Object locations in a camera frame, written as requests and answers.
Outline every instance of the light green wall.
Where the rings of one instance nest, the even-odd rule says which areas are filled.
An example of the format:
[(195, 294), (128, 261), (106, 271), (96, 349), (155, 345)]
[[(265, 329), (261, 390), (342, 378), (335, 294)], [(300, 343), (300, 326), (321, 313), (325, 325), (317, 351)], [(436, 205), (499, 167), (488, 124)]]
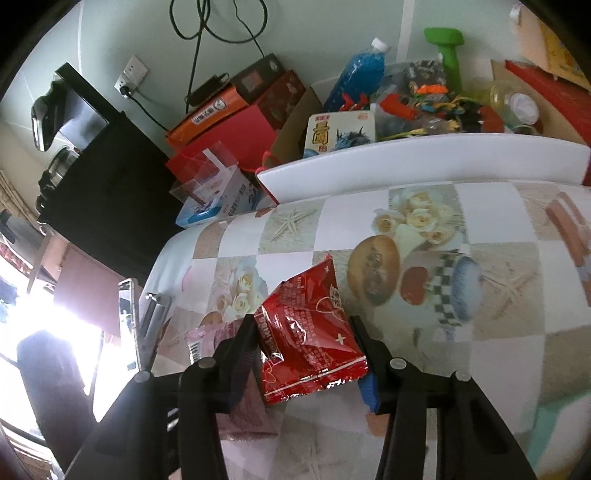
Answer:
[[(404, 1), (414, 4), (409, 59), (434, 57), (436, 48), (423, 38), (428, 26), (463, 30), (467, 45), (461, 56), (516, 58), (508, 15), (514, 0), (267, 0), (269, 23), (260, 37), (265, 52), (275, 52), (306, 84), (338, 75), (349, 57), (378, 36), (392, 45), (394, 62)], [(243, 19), (256, 31), (261, 22), (257, 0), (237, 0)], [(194, 0), (177, 0), (180, 28), (197, 24)], [(232, 0), (212, 0), (211, 27), (230, 38), (246, 38), (234, 18)], [(51, 155), (35, 150), (30, 130), (33, 99), (47, 92), (53, 72), (65, 61), (161, 148), (170, 153), (163, 132), (113, 88), (133, 54), (150, 69), (140, 91), (142, 100), (162, 123), (173, 126), (184, 114), (194, 42), (176, 37), (168, 20), (168, 0), (84, 0), (55, 26), (31, 53), (0, 103), (0, 119), (12, 124), (23, 147), (41, 164)], [(253, 44), (231, 46), (204, 35), (195, 85), (211, 75), (240, 71), (258, 58)]]

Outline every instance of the orange box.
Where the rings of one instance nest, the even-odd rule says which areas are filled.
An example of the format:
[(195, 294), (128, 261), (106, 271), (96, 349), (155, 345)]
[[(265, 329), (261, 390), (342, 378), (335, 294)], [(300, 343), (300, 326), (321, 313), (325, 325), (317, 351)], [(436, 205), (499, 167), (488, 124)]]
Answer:
[(180, 150), (210, 126), (246, 106), (248, 106), (248, 102), (240, 96), (236, 87), (229, 85), (222, 93), (191, 112), (174, 127), (167, 135), (168, 144)]

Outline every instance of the plug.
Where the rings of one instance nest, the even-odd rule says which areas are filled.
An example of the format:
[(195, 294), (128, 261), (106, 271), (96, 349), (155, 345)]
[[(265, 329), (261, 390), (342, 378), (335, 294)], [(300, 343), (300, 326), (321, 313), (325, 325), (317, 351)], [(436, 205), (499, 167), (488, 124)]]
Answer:
[(131, 98), (131, 89), (127, 85), (123, 85), (119, 89), (119, 93), (123, 95), (125, 98)]

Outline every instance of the pink snack package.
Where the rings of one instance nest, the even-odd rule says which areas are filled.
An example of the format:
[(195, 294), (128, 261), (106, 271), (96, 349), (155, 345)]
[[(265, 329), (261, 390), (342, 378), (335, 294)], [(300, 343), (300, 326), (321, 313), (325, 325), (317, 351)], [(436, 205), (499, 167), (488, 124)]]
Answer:
[[(242, 319), (231, 323), (204, 325), (186, 335), (191, 363), (213, 356), (221, 341), (236, 336)], [(244, 396), (229, 415), (217, 414), (217, 426), (222, 440), (257, 440), (278, 434), (273, 418), (267, 412), (254, 373), (246, 381)]]

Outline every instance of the blue plastic bottle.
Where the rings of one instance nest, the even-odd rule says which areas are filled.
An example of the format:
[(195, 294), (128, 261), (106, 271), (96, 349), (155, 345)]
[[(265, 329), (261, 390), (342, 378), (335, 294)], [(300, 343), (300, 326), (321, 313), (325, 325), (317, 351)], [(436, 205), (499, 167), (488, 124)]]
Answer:
[(359, 102), (362, 93), (368, 97), (374, 93), (384, 77), (384, 57), (389, 51), (388, 44), (374, 38), (368, 51), (359, 53), (349, 60), (324, 104), (324, 111), (338, 112), (345, 103), (344, 93), (355, 103)]

